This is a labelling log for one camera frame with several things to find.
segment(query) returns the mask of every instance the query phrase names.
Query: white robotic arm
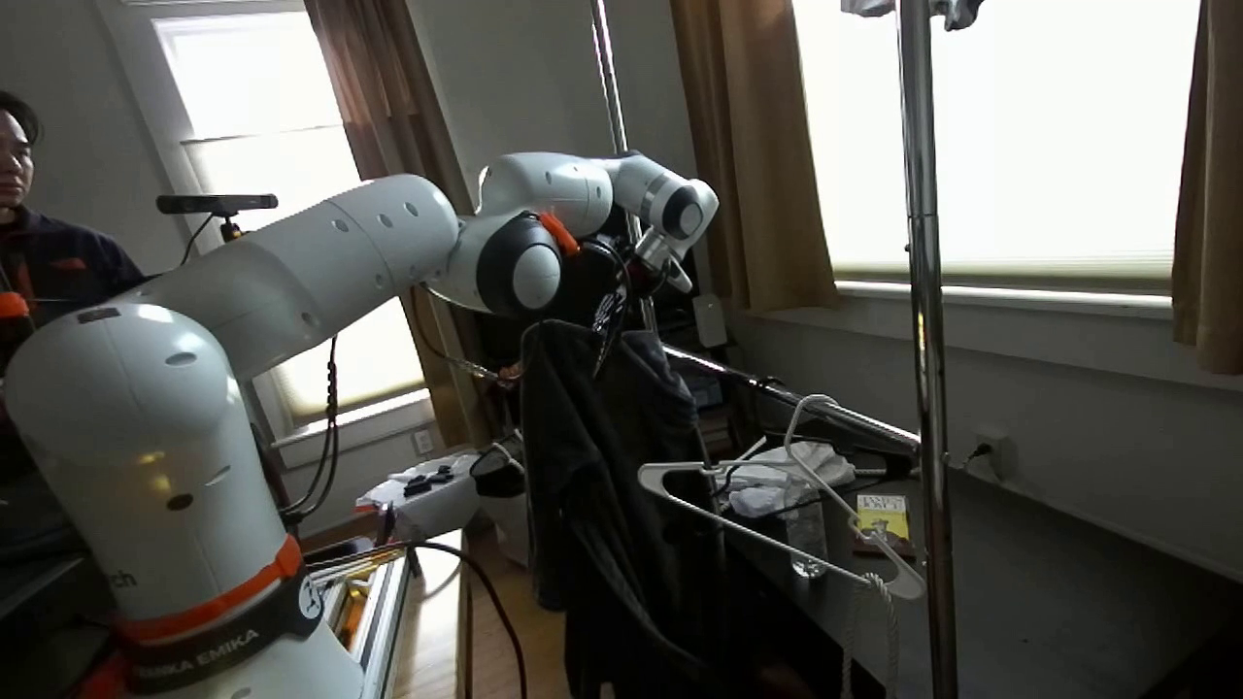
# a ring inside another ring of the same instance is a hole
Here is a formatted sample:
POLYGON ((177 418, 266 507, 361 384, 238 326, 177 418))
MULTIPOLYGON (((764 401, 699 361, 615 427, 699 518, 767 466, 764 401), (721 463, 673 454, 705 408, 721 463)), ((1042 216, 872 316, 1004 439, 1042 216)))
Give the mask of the white robotic arm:
POLYGON ((357 696, 357 663, 316 626, 300 546, 266 498, 238 378, 256 378, 427 282, 450 303, 537 316, 558 245, 537 211, 594 234, 646 216, 646 265, 674 265, 714 193, 652 159, 507 157, 459 216, 417 173, 376 180, 41 326, 2 401, 95 566, 138 696, 357 696))

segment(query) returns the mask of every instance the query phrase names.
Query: brown curtain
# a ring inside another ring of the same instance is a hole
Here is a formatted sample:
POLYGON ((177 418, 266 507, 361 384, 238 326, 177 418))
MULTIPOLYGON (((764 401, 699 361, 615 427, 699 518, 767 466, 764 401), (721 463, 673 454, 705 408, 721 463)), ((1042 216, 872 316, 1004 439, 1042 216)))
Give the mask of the brown curtain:
POLYGON ((720 190, 714 293, 739 309, 830 303, 789 0, 673 0, 694 168, 720 190))
POLYGON ((1202 0, 1171 248, 1177 338, 1243 373, 1243 4, 1202 0))
MULTIPOLYGON (((306 0, 352 164, 361 180, 417 171, 432 180, 459 211, 470 211, 467 184, 432 91, 427 61, 404 0, 306 0)), ((484 441, 488 412, 481 390, 446 359, 477 353, 477 326, 411 286, 404 294, 446 445, 484 441)))

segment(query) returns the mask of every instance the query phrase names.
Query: person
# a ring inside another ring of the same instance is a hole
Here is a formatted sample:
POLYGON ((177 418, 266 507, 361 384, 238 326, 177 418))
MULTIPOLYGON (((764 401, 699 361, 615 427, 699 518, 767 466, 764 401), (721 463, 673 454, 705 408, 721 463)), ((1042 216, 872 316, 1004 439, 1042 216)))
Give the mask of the person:
MULTIPOLYGON (((0 91, 0 378, 41 324, 143 282, 117 242, 26 204, 37 136, 37 113, 0 91)), ((0 483, 22 475, 36 475, 36 463, 0 412, 0 483)))

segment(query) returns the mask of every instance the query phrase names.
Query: window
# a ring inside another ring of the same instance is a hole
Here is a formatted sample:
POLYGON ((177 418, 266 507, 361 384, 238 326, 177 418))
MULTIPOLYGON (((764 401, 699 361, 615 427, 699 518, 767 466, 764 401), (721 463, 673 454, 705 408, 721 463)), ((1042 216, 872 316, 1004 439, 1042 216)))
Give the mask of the window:
MULTIPOLYGON (((182 124, 169 127, 202 190, 274 193, 281 211, 240 215, 256 229, 357 188, 328 76, 306 12, 156 15, 182 124)), ((282 431, 326 408, 326 353, 316 344, 262 378, 282 431)), ((419 353, 391 298, 339 334, 339 401, 357 408, 422 384, 419 353)))
MULTIPOLYGON (((795 0, 828 248, 843 280, 897 280, 906 159, 897 12, 795 0)), ((984 4, 933 23, 938 259, 946 280, 1166 293, 1197 4, 984 4)))

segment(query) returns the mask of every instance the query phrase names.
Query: table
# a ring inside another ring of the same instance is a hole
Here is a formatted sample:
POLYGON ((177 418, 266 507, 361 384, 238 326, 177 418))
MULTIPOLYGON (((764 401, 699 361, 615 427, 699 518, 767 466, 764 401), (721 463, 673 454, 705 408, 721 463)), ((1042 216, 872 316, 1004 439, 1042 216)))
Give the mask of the table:
MULTIPOLYGON (((919 485, 890 483, 912 505, 919 485)), ((830 518, 830 560, 854 572, 845 522, 830 518)), ((897 696, 933 696, 928 599, 897 603, 897 681, 880 593, 837 575, 804 581, 789 554, 744 535, 731 546, 767 579, 828 641, 897 696)), ((1160 696, 1177 670, 1240 629, 1243 586, 1136 546, 967 475, 951 475, 954 641, 967 699, 1109 699, 1160 696)))

